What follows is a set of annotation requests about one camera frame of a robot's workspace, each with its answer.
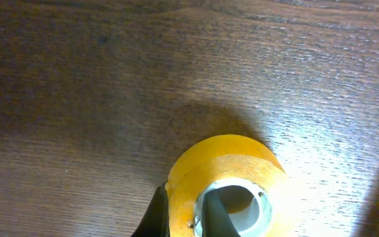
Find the yellow tape roll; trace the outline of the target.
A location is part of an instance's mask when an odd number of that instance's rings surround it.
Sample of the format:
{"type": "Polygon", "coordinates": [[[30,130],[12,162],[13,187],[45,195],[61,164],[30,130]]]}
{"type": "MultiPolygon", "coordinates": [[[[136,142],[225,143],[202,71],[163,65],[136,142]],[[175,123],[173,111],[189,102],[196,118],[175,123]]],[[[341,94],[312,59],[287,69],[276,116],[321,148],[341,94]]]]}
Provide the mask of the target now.
{"type": "Polygon", "coordinates": [[[171,236],[201,236],[204,197],[241,188],[252,195],[229,218],[240,236],[289,236],[293,231],[290,180],[262,143],[220,135],[190,147],[171,168],[165,185],[171,236]]]}

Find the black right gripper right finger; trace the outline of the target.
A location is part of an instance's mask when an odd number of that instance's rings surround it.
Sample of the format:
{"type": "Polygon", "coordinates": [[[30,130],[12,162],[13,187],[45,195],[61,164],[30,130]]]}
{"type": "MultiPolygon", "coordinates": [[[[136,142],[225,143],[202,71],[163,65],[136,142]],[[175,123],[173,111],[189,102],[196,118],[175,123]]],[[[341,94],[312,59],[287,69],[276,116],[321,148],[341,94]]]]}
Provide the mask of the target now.
{"type": "Polygon", "coordinates": [[[205,194],[202,212],[202,237],[240,237],[220,198],[219,190],[205,194]]]}

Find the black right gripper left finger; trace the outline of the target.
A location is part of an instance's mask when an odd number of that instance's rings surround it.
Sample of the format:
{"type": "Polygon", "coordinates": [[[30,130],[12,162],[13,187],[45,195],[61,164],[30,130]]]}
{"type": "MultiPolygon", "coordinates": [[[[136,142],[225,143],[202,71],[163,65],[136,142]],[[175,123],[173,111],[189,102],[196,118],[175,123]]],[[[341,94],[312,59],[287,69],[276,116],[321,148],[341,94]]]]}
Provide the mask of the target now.
{"type": "Polygon", "coordinates": [[[131,237],[169,237],[168,196],[166,184],[159,186],[131,237]]]}

